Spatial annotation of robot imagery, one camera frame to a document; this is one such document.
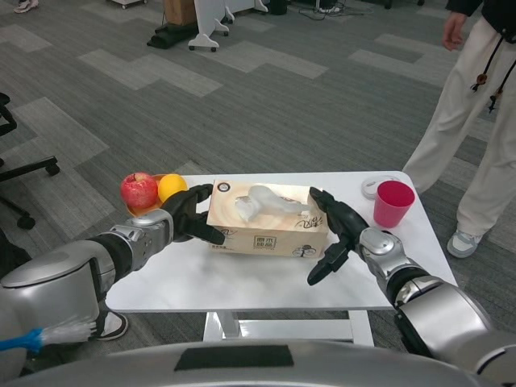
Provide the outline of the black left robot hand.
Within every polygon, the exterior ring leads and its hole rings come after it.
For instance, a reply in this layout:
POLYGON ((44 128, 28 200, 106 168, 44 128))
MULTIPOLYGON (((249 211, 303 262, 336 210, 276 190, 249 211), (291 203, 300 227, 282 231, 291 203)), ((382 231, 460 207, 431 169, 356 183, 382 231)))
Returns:
POLYGON ((212 184, 196 185, 168 198, 161 206, 173 218, 174 243, 200 239, 213 245, 223 245, 225 235, 207 224, 208 212, 197 212, 197 205, 207 200, 213 191, 212 184))

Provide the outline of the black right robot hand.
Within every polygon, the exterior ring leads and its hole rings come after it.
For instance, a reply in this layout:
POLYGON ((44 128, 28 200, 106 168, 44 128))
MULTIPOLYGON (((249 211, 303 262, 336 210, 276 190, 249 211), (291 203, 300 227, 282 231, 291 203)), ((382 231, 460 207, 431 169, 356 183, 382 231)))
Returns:
POLYGON ((318 208, 326 214, 329 229, 339 240, 326 249, 322 259, 310 271, 307 283, 316 285, 330 273, 340 270, 347 261, 349 252, 356 250, 360 233, 369 225, 348 204, 335 200, 325 190, 311 187, 310 196, 318 208))

